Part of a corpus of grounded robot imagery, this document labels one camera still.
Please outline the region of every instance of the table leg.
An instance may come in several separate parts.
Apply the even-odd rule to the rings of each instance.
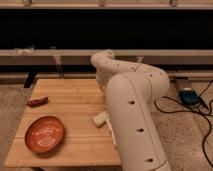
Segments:
[[[40,167],[31,167],[31,169],[33,171],[45,171],[44,169],[40,168]]]
[[[31,84],[33,83],[35,77],[36,77],[37,72],[30,72],[25,83],[24,83],[24,88],[30,88]]]

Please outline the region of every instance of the black wall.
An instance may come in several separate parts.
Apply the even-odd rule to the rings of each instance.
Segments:
[[[0,49],[213,49],[211,10],[0,10]]]

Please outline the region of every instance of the cable connector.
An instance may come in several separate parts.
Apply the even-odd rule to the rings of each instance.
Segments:
[[[179,97],[184,106],[195,106],[200,103],[200,98],[192,89],[181,90]]]

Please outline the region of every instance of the speckled floor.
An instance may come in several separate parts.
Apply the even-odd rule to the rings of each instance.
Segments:
[[[29,168],[4,168],[3,163],[9,150],[12,138],[20,122],[25,104],[34,85],[23,88],[24,79],[2,79],[0,77],[0,170],[30,171]],[[193,82],[192,85],[201,92],[207,82]],[[177,98],[176,90],[171,85],[168,96]],[[206,101],[213,98],[213,85],[203,95]],[[171,101],[161,99],[159,105],[165,110],[181,109]],[[213,171],[204,158],[201,142],[207,131],[206,122],[198,115],[190,113],[162,114],[150,105],[152,118],[156,124],[161,142],[173,171]],[[208,155],[213,161],[213,135],[206,144]],[[48,171],[94,171],[94,168],[47,168]],[[96,171],[121,171],[119,167],[96,168]]]

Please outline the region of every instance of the black cable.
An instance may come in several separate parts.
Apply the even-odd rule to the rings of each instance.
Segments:
[[[208,89],[209,87],[211,86],[211,84],[213,83],[213,80],[208,84],[208,86],[199,94],[199,97],[201,97]],[[172,100],[174,101],[175,103],[179,104],[180,106],[188,109],[188,110],[176,110],[176,111],[164,111],[162,110],[158,104],[157,104],[157,101],[154,102],[154,105],[156,107],[157,110],[159,110],[160,112],[162,113],[166,113],[166,114],[174,114],[174,113],[181,113],[181,112],[190,112],[190,113],[194,113],[194,114],[198,114],[199,116],[203,117],[207,123],[208,123],[208,131],[207,133],[204,135],[204,138],[202,140],[202,150],[203,150],[203,154],[207,160],[207,162],[209,163],[209,165],[213,168],[213,163],[211,162],[211,160],[209,159],[207,153],[206,153],[206,148],[205,148],[205,143],[209,137],[209,135],[211,134],[212,132],[212,124],[211,124],[211,121],[208,119],[208,117],[213,117],[212,114],[212,105],[213,105],[213,99],[209,101],[209,110],[208,110],[208,113],[204,113],[203,111],[201,111],[200,109],[200,106],[201,106],[201,103],[199,103],[197,106],[194,106],[194,107],[189,107],[189,106],[184,106],[181,102],[171,98],[171,97],[168,97],[168,96],[164,96],[163,98],[165,99],[168,99],[168,100]]]
[[[213,83],[213,80],[211,80],[210,81],[210,83],[208,84],[208,86],[199,94],[199,97],[200,96],[202,96],[203,95],[203,93],[205,93],[206,92],[206,90],[208,90],[209,89],[209,87],[212,85],[212,83]]]

